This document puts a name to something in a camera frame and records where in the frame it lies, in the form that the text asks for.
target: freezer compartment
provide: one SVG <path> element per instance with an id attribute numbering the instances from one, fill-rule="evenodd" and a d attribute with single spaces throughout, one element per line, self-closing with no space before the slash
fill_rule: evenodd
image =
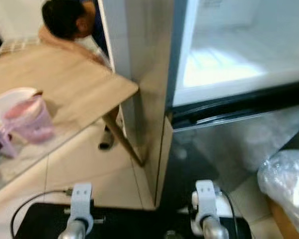
<path id="1" fill-rule="evenodd" d="M 197 2 L 174 106 L 299 81 L 299 0 Z"/>
<path id="2" fill-rule="evenodd" d="M 174 129 L 162 193 L 162 208 L 186 206 L 195 181 L 211 179 L 231 192 L 299 132 L 299 105 Z"/>

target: white plastic bag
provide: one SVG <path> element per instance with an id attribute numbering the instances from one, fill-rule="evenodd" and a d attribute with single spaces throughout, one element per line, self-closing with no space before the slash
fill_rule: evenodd
<path id="1" fill-rule="evenodd" d="M 261 191 L 279 203 L 299 232 L 299 150 L 284 150 L 258 171 Z"/>

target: wooden table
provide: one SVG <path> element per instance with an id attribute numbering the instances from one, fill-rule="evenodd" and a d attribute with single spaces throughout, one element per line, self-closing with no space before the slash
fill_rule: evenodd
<path id="1" fill-rule="evenodd" d="M 100 117 L 132 158 L 142 165 L 109 114 L 137 92 L 138 86 L 132 81 L 83 56 L 40 45 L 0 57 L 0 94 L 16 87 L 43 90 L 43 98 L 56 127 L 56 137 L 41 145 L 24 145 L 15 159 L 0 156 L 0 172 L 5 171 L 3 183 L 12 180 Z"/>

